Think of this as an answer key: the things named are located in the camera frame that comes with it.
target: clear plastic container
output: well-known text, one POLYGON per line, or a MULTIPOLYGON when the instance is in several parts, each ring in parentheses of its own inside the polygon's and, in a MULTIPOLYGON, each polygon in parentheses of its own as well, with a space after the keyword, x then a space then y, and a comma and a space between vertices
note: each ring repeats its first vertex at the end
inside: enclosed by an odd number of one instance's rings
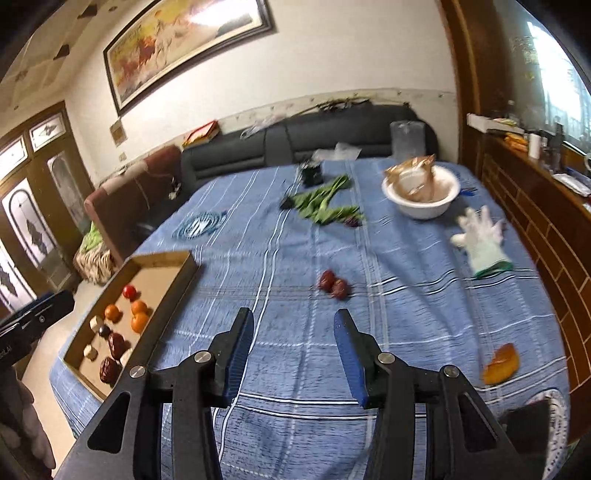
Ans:
POLYGON ((426 154, 425 124, 415 121, 392 122, 392 157, 397 161, 405 161, 426 154))

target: blue gripper pad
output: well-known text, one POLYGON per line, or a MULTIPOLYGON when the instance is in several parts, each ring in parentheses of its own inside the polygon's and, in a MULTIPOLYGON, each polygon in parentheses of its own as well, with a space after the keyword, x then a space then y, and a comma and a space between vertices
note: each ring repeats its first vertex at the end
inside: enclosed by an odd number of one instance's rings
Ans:
POLYGON ((361 333, 357 330, 347 309, 340 309, 335 313, 335 340, 351 395, 362 408, 366 408, 369 403, 366 384, 367 355, 363 347, 361 333))
POLYGON ((232 330, 230 330, 230 334, 237 333, 237 338, 229 355, 228 362, 225 365, 225 383, 222 397, 228 405, 238 395, 238 388, 240 387, 244 368, 246 367, 246 359, 248 358, 248 351, 251 347, 254 329, 255 322, 252 312, 250 309, 241 308, 236 320, 234 320, 232 330), (236 325, 241 316, 245 316, 246 318, 241 325, 236 325), (235 326, 239 328, 239 332, 234 331, 235 326))

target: brown armchair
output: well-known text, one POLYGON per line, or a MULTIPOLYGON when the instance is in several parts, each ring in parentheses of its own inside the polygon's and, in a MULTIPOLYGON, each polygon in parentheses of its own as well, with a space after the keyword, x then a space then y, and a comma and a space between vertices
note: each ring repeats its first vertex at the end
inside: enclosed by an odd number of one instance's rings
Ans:
POLYGON ((140 245, 134 226, 168 199, 173 179, 180 181, 181 151, 162 148, 104 182, 84 202, 115 263, 121 266, 140 245))

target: blanket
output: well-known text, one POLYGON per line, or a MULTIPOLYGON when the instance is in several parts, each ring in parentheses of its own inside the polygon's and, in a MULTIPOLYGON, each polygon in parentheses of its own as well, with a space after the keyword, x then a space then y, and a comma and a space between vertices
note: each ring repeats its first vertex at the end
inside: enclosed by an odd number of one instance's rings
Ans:
MULTIPOLYGON (((381 192, 391 159, 323 164, 329 181, 347 174, 353 186, 331 206, 359 205, 362 226, 320 226, 279 210, 289 188, 303 191, 295 166, 219 177, 193 197, 139 248, 138 254, 190 250, 204 266, 191 298, 155 345, 150 368, 177 365, 228 330, 240 307, 254 313, 255 336, 239 394, 213 420, 222 473, 233 479, 361 479, 376 412, 350 395, 333 336, 333 317, 346 307, 360 331, 384 351, 415 367, 455 364, 493 414, 550 396, 563 421, 555 432, 547 473, 563 454, 569 384, 557 321, 535 265, 509 225, 503 249, 513 271, 473 278, 462 251, 449 242, 466 207, 503 212, 467 169, 442 164, 474 196, 460 196, 441 217, 403 216, 381 192), (183 223, 211 213, 225 219, 203 235, 173 235, 183 223), (333 270, 352 287, 341 302, 318 291, 321 273, 333 270), (507 382, 485 386, 484 366, 495 349, 512 342, 521 358, 507 382)), ((98 408, 58 359, 51 384, 74 432, 98 408)), ((170 406, 163 420, 163 478, 171 478, 170 406)), ((424 477, 425 418, 417 407, 414 477, 424 477)))

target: black sofa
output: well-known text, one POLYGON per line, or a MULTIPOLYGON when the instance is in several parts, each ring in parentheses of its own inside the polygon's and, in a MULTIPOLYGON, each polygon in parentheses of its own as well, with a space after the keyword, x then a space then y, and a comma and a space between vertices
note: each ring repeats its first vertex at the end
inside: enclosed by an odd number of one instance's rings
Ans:
MULTIPOLYGON (((142 242, 193 193, 222 175, 264 167, 300 163, 319 148, 332 150, 338 142, 361 148, 360 157, 392 154, 390 123, 419 119, 408 104, 373 105, 370 102, 346 109, 321 111, 287 118, 255 135, 240 139, 241 131, 218 135, 205 145, 186 148, 181 155, 181 193, 150 210, 148 218, 133 229, 142 242)), ((425 123, 428 155, 439 158, 433 128, 425 123)))

